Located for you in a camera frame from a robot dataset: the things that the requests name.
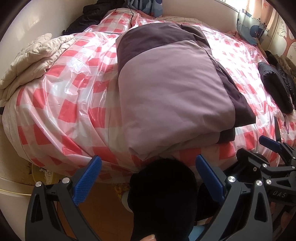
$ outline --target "red and white checkered sheet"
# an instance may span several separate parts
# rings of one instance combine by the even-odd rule
[[[75,44],[45,75],[14,94],[6,105],[3,123],[19,155],[38,166],[73,175],[97,154],[103,160],[98,181],[110,183],[128,182],[132,173],[155,160],[156,157],[141,161],[128,152],[121,122],[115,40],[131,25],[176,22],[203,30],[213,56],[231,75],[256,114],[256,124],[236,128],[233,142],[181,150],[171,156],[195,173],[196,155],[201,153],[225,169],[235,162],[240,148],[259,152],[271,165],[277,165],[279,156],[261,146],[258,138],[265,135],[275,139],[276,116],[282,140],[294,146],[296,114],[286,116],[285,121],[263,88],[257,70],[257,63],[265,61],[260,51],[195,19],[153,19],[133,11],[131,22],[129,11],[109,11],[99,25],[76,34]]]

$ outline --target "brown floor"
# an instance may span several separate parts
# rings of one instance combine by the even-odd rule
[[[130,240],[133,214],[123,207],[111,184],[95,183],[79,208],[103,241]],[[74,237],[59,205],[57,211],[66,233]]]

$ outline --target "beige quilted blanket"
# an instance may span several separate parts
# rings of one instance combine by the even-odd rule
[[[44,34],[23,48],[0,80],[0,106],[4,106],[18,87],[40,78],[74,42],[73,35],[51,39]]]

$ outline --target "blue gripper pad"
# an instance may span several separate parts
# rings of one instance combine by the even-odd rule
[[[91,160],[91,163],[87,166],[81,178],[77,181],[76,185],[73,187],[72,199],[76,206],[78,206],[79,203],[85,201],[101,169],[102,169],[101,158],[99,156],[93,157],[93,159]]]
[[[281,152],[281,144],[265,136],[259,137],[259,143],[273,152]]]
[[[195,166],[212,199],[222,204],[225,199],[224,186],[202,155],[196,157]]]

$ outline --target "person's finger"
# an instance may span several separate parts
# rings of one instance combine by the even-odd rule
[[[156,239],[155,239],[155,235],[154,235],[154,234],[149,235],[149,236],[147,236],[147,237],[141,239],[140,241],[156,241]]]

